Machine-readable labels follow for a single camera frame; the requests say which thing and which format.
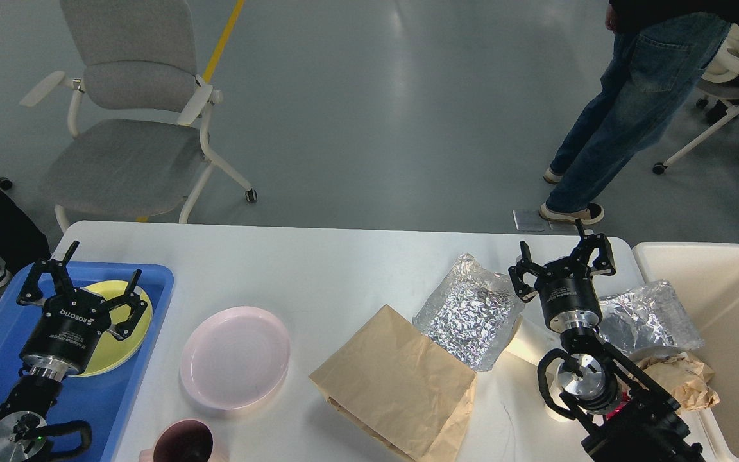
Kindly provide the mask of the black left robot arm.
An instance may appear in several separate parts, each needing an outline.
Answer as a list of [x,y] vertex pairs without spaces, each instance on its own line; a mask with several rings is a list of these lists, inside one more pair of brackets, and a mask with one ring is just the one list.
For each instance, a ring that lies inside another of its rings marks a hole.
[[90,364],[99,340],[105,334],[128,339],[147,312],[136,293],[141,269],[113,298],[75,286],[67,267],[77,248],[73,242],[61,260],[36,261],[17,297],[21,306],[40,307],[42,315],[19,354],[22,374],[0,404],[0,461],[65,461],[90,449],[91,424],[50,424],[47,414],[64,379]]

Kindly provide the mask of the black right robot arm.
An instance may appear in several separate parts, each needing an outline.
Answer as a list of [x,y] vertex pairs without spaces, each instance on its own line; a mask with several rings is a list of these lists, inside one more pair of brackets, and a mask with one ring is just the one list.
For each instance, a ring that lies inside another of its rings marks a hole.
[[546,327],[560,347],[537,366],[539,393],[548,410],[586,430],[581,445],[593,461],[702,461],[700,443],[669,392],[617,347],[599,336],[603,315],[593,278],[615,275],[604,234],[575,222],[580,240],[568,255],[539,265],[530,246],[508,274],[523,302],[539,298]]

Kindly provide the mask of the red item under arm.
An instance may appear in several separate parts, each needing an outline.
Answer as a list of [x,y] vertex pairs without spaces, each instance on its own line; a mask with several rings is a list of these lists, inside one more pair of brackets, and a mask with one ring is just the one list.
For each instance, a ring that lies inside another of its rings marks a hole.
[[608,420],[614,418],[619,412],[621,412],[625,406],[629,403],[629,395],[628,392],[624,391],[620,395],[620,400],[618,401],[618,405],[613,409],[612,411],[608,412],[606,415],[603,416],[604,423]]

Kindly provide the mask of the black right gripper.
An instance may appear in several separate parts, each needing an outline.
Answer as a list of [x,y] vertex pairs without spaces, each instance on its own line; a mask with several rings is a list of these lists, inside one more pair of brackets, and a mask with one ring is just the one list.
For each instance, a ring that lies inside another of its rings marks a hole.
[[[603,320],[592,277],[616,275],[613,249],[605,234],[593,233],[575,220],[580,237],[569,254],[571,260],[554,260],[545,266],[532,261],[530,246],[520,242],[521,255],[509,267],[514,292],[522,302],[539,295],[543,319],[549,330],[558,334],[583,327],[595,328]],[[526,283],[525,276],[536,277],[538,289]]]

